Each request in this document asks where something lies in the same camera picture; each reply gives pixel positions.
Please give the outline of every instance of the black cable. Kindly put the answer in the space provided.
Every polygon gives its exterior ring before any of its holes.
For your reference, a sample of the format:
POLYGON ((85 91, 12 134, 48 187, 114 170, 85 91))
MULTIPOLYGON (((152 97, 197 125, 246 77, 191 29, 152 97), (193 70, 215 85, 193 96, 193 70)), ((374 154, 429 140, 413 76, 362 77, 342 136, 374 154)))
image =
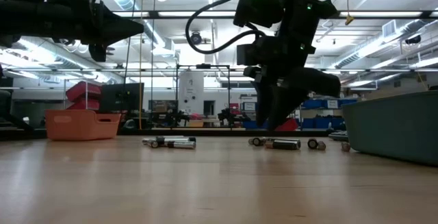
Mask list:
MULTIPOLYGON (((136 0, 132 1, 132 15, 131 17, 134 17, 134 12, 136 11, 136 0)), ((128 52, 126 55, 126 66, 125 66, 125 76, 123 77, 123 88, 122 88, 122 101, 120 102, 120 113, 122 114, 123 104, 125 100, 125 88, 126 88, 126 77, 128 76, 128 62, 129 62, 129 48, 131 46, 131 37, 128 39, 128 52)))
MULTIPOLYGON (((252 29, 252 30, 259 30, 259 29, 257 29, 257 27, 255 27, 255 25, 253 25, 252 23, 249 23, 249 22, 247 22, 247 23, 245 24, 245 26, 247 26, 248 28, 250 28, 250 29, 252 29)), ((256 34, 256 35, 255 35, 255 40, 259 39, 259 37, 260 37, 260 35, 259 35, 259 34, 256 34)))
POLYGON ((206 5, 205 7, 199 9, 198 11, 196 11, 195 13, 193 13, 193 15, 191 15, 191 17, 189 18, 189 20, 187 21, 187 24, 185 25, 185 38, 187 39, 187 43, 191 46, 191 48, 193 48, 193 50, 195 50, 198 53, 203 53, 203 54, 213 54, 213 53, 217 53, 219 51, 222 51, 224 49, 226 49, 227 47, 229 47, 230 45, 232 45, 233 43, 235 43, 236 41, 238 41, 240 38, 243 38, 247 35, 259 35, 259 36, 266 36, 263 32, 259 31, 259 30, 250 30, 247 32, 242 32, 241 34, 233 37, 232 39, 230 39, 228 42, 224 43, 222 46, 218 47, 217 49, 212 49, 212 50, 202 50, 202 49, 198 49, 196 47, 195 44, 193 44, 193 42, 190 40, 190 24, 192 23, 192 21, 202 12, 207 11, 210 8, 214 8, 217 5, 226 3, 230 0, 219 0, 219 1, 215 1, 211 4, 206 5))

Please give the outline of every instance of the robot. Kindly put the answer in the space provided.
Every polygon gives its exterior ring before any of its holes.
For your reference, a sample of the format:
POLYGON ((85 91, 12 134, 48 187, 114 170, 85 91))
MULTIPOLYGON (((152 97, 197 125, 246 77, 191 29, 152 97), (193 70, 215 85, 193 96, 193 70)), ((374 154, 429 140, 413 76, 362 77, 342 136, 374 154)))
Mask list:
POLYGON ((11 48, 21 36, 52 38, 89 45, 92 58, 104 62, 106 49, 141 34, 141 24, 123 19, 96 0, 0 0, 0 48, 11 48))

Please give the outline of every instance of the hanging cable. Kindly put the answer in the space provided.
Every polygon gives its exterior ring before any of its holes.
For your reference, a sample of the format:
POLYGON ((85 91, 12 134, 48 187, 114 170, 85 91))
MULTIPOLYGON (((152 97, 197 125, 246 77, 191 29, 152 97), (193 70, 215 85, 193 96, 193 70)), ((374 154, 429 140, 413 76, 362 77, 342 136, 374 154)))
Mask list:
POLYGON ((350 16, 350 0, 347 0, 347 19, 345 21, 345 25, 349 25, 354 21, 354 17, 350 16))
POLYGON ((219 0, 219 1, 215 1, 211 4, 206 5, 205 7, 199 9, 198 11, 196 11, 195 13, 193 13, 193 15, 191 15, 191 17, 189 18, 189 20, 187 21, 187 24, 185 25, 185 38, 187 39, 187 43, 191 46, 191 48, 193 48, 193 50, 195 50, 198 53, 203 53, 203 54, 213 54, 213 53, 217 53, 220 52, 224 49, 226 49, 227 47, 229 47, 230 45, 232 45, 233 43, 235 43, 236 41, 238 41, 240 38, 243 38, 245 36, 248 35, 259 35, 259 36, 266 36, 263 32, 259 31, 259 30, 250 30, 247 32, 242 32, 241 34, 233 37, 232 39, 230 39, 228 42, 224 43, 222 46, 218 47, 217 49, 212 49, 212 50, 202 50, 202 49, 198 49, 196 47, 196 45, 192 42, 192 40, 190 40, 190 25, 192 24, 192 21, 201 13, 207 11, 210 8, 214 8, 217 5, 221 5, 223 3, 226 3, 230 0, 219 0))

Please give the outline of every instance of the wall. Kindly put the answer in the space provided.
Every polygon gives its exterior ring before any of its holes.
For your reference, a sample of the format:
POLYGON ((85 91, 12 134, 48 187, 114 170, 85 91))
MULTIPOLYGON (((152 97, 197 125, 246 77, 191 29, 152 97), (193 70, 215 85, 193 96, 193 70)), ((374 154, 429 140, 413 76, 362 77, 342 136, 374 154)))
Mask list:
POLYGON ((409 78, 399 79, 401 81, 401 87, 394 88, 394 80, 388 81, 385 84, 379 86, 379 90, 375 90, 368 94, 365 94, 367 100, 392 97, 396 95, 409 94, 414 92, 427 91, 428 86, 438 85, 438 74, 428 73, 427 80, 424 85, 417 81, 417 73, 409 76, 409 78))

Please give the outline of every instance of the ceiling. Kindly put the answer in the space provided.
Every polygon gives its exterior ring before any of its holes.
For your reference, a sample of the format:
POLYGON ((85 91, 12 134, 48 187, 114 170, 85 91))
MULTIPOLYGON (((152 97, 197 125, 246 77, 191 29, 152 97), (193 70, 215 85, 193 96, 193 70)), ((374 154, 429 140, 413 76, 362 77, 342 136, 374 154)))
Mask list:
MULTIPOLYGON (((111 11, 121 10, 115 0, 102 1, 111 11)), ((135 0, 135 3, 139 10, 195 11, 211 1, 217 0, 135 0)), ((235 10, 237 2, 238 0, 232 0, 226 4, 219 5, 214 9, 235 10)), ((332 0, 332 2, 338 10, 347 10, 348 7, 351 10, 434 10, 435 8, 438 8, 438 0, 332 0)), ((194 55, 195 52, 193 51, 191 54, 187 53, 190 49, 185 41, 184 29, 186 22, 185 19, 157 19, 148 21, 153 30, 157 32, 160 37, 171 39, 175 44, 175 49, 181 50, 180 62, 184 61, 185 64, 194 64, 199 61, 199 56, 194 55)), ((345 55, 347 52, 355 50, 359 45, 378 37, 382 32, 382 26, 388 22, 389 20, 358 19, 347 26, 344 24, 344 20, 321 20, 315 35, 315 40, 313 41, 313 46, 317 48, 317 51, 314 55, 308 57, 307 66, 314 68, 330 68, 342 55, 345 55)), ((277 27, 278 25, 274 25, 272 28, 260 27, 259 29, 263 30, 268 35, 273 35, 277 27)), ((214 37, 216 41, 215 46, 217 47, 240 32, 247 30, 234 26, 231 19, 196 19, 192 23, 190 29, 192 32, 201 33, 201 36, 208 42, 206 45, 203 45, 203 47, 208 49, 211 48, 210 42, 212 37, 214 37)), ((383 62, 402 53, 416 49, 419 46, 435 42, 435 36, 437 36, 435 30, 436 26, 433 24, 418 32, 422 34, 423 38, 421 45, 400 45, 400 41, 395 40, 382 49, 371 51, 369 54, 361 58, 360 64, 355 62, 356 64, 354 64, 354 66, 356 69, 370 68, 371 63, 383 62)), ((207 63, 229 64, 232 68, 241 68, 236 65, 236 45, 251 43, 252 41, 253 37, 247 36, 237 41, 234 45, 226 48, 224 51, 221 51, 217 55, 217 58, 205 57, 202 59, 207 63)), ((142 68, 155 67, 163 69, 175 66, 175 57, 163 57, 152 54, 152 49, 154 47, 151 44, 151 41, 144 36, 140 37, 140 35, 137 35, 131 38, 130 47, 128 47, 128 40, 117 42, 111 47, 114 48, 112 51, 113 55, 107 57, 106 63, 99 63, 103 68, 114 68, 117 64, 125 64, 128 52, 128 62, 130 63, 129 68, 139 68, 140 60, 142 62, 142 68)), ((92 62, 90 54, 87 51, 77 50, 77 45, 69 47, 68 50, 74 51, 73 53, 76 56, 92 62)), ((348 69, 350 66, 346 65, 342 68, 348 69)), ((354 74, 350 77, 342 76, 342 78, 353 81, 357 78, 357 75, 354 74)))

